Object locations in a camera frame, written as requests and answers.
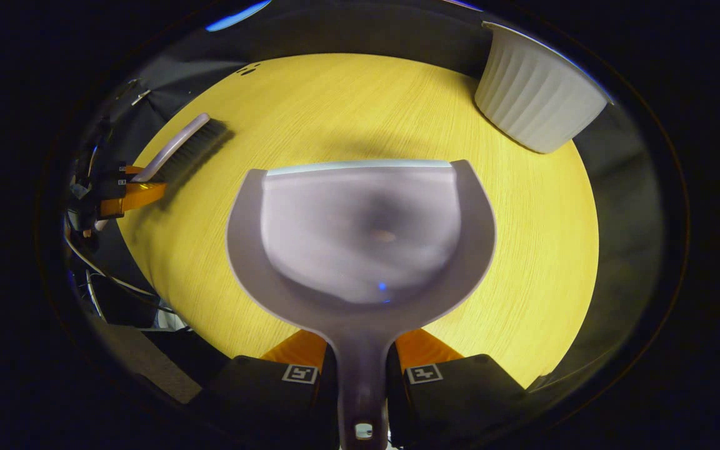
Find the white planter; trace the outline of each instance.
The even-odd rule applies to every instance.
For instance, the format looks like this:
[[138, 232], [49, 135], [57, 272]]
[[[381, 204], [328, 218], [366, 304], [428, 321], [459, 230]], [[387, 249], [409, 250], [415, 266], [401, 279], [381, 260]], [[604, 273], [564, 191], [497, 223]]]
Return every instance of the white planter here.
[[563, 55], [505, 26], [483, 26], [494, 38], [474, 102], [526, 148], [557, 150], [609, 102], [608, 94]]

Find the dustpan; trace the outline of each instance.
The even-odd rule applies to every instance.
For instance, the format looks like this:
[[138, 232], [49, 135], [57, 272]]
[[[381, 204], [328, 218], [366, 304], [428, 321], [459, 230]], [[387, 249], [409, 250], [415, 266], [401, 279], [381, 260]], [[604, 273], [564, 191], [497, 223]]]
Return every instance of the dustpan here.
[[332, 346], [345, 450], [388, 445], [391, 344], [468, 298], [495, 241], [491, 203], [467, 161], [252, 170], [226, 225], [243, 289]]

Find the yellow table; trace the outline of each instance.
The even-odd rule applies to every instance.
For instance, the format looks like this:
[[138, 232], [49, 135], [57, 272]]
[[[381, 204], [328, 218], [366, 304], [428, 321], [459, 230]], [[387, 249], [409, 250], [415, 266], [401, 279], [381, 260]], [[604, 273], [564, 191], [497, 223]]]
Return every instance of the yellow table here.
[[234, 136], [171, 201], [128, 211], [118, 226], [143, 274], [197, 333], [228, 356], [260, 356], [296, 328], [255, 305], [229, 270], [224, 231], [246, 171], [468, 159], [496, 214], [494, 261], [471, 298], [425, 330], [464, 356], [491, 355], [526, 387], [563, 358], [591, 302], [594, 197], [574, 143], [526, 150], [476, 109], [476, 86], [448, 69], [367, 54], [251, 64], [192, 100], [135, 165], [202, 112]]

